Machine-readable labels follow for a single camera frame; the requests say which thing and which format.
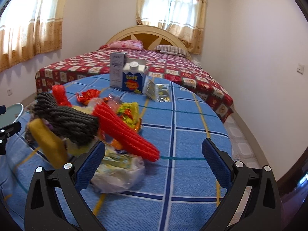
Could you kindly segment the red fluffy cloth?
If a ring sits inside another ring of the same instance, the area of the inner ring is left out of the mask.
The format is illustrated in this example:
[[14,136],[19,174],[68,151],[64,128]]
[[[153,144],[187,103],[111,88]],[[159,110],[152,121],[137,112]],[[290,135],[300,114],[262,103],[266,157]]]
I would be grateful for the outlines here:
[[66,96],[65,87],[63,85],[54,85],[52,87],[52,94],[58,106],[72,106]]

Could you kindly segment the yellow green wrapper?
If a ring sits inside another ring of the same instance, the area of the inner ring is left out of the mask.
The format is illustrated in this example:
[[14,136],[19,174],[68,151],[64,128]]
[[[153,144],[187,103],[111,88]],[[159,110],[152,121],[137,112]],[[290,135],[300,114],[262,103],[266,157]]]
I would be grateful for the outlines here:
[[136,132],[140,130],[141,118],[139,117],[139,105],[137,102],[122,103],[116,113],[131,129]]

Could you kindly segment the striped pillow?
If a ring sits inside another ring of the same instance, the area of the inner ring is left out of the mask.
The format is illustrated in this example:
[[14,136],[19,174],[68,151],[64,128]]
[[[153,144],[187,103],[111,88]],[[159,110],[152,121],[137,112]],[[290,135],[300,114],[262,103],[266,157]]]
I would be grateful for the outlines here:
[[170,54],[170,55],[177,55],[188,58],[188,52],[185,49],[179,48],[177,46],[172,45],[157,45],[155,47],[155,51]]

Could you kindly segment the blue plaid tablecloth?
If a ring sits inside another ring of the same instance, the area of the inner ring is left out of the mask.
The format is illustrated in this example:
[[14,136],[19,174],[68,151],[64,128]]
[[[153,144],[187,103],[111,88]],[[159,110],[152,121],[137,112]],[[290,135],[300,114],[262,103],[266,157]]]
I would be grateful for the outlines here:
[[200,97],[169,83],[171,100],[155,102],[112,89],[107,74],[69,82],[65,89],[74,105],[76,93],[88,89],[137,102],[141,135],[160,151],[160,160],[146,162],[144,178],[128,191],[102,195],[92,186],[81,191],[107,230],[199,230],[208,221],[224,190],[203,157],[202,142],[210,138],[227,153],[232,146],[221,120]]

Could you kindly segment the red knitted cloth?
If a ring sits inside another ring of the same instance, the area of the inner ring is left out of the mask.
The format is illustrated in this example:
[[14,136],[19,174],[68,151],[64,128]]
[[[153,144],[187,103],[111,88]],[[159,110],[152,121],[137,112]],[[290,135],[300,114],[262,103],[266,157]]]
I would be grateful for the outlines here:
[[106,103],[96,105],[92,115],[98,119],[99,129],[118,141],[126,152],[150,162],[160,158],[158,149],[124,123]]

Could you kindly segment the window curtain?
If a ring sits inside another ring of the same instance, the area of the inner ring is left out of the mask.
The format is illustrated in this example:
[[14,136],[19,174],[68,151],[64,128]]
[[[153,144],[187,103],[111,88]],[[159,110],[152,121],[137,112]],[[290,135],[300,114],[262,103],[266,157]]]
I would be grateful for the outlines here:
[[1,71],[62,48],[66,0],[11,0],[1,15]]
[[137,0],[136,23],[166,30],[192,54],[203,47],[207,0]]

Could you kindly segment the white light switch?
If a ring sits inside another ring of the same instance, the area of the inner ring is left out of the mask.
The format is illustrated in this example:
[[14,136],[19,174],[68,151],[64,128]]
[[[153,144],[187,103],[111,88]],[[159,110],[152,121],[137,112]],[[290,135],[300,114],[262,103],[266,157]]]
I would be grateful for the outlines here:
[[300,74],[304,74],[304,68],[305,66],[303,64],[298,64],[296,71]]

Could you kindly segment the beige wooden headboard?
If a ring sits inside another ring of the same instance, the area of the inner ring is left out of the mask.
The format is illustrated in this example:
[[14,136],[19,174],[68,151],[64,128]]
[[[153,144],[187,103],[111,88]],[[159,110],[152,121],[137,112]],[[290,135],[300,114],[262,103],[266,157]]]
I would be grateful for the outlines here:
[[187,51],[187,59],[192,60],[190,53],[183,42],[174,36],[158,27],[138,25],[126,28],[111,37],[105,45],[114,41],[124,40],[139,40],[142,41],[144,49],[154,51],[157,45],[172,45]]

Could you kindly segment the dark grey yarn bundle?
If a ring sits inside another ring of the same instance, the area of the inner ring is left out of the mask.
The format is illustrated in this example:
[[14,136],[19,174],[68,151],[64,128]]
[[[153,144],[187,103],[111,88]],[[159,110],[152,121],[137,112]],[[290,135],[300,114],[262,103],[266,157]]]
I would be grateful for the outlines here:
[[69,106],[59,106],[53,94],[39,93],[33,107],[35,116],[47,120],[62,137],[79,146],[89,144],[99,130],[98,119]]

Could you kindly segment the red foil wrapper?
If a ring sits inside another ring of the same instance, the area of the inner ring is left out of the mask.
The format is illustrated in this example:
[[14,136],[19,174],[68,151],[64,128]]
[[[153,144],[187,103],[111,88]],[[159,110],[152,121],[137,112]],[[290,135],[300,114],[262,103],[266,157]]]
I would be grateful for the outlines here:
[[100,91],[97,89],[88,89],[81,93],[76,93],[76,99],[78,103],[82,105],[88,105],[91,99],[98,98],[100,95]]

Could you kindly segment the white tall carton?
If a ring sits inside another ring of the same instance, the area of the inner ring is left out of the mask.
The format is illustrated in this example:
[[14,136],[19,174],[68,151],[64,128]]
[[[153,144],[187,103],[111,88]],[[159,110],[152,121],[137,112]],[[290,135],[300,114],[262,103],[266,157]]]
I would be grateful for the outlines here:
[[123,67],[126,64],[127,54],[113,52],[110,54],[110,86],[122,89]]

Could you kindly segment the yellow sponge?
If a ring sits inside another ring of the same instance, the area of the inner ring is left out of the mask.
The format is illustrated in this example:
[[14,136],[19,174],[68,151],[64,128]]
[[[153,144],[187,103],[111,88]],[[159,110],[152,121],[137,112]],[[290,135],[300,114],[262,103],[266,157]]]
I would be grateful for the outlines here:
[[55,168],[61,168],[68,161],[68,154],[64,142],[53,133],[44,121],[36,118],[29,123],[29,129],[42,149],[44,155]]

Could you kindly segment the white wall socket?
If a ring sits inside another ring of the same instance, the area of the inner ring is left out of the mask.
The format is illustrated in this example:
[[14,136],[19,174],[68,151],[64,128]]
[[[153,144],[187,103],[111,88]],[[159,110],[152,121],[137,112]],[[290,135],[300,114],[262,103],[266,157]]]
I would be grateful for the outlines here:
[[8,89],[7,90],[7,94],[8,94],[8,96],[11,96],[13,93],[12,93],[12,90],[11,89]]

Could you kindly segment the far window curtain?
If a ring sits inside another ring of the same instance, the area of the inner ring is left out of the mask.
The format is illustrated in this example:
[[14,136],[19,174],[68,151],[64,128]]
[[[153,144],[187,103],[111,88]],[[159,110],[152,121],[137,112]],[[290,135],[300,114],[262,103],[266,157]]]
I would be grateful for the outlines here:
[[203,47],[207,0],[137,0],[136,23],[166,30],[192,54]]

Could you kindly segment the clear plastic bag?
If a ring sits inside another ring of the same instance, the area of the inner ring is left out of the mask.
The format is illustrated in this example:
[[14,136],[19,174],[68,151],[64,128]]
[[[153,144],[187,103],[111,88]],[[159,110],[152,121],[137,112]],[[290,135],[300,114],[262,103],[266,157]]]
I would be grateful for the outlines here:
[[139,183],[144,176],[145,163],[141,157],[108,145],[90,182],[99,193],[121,193]]

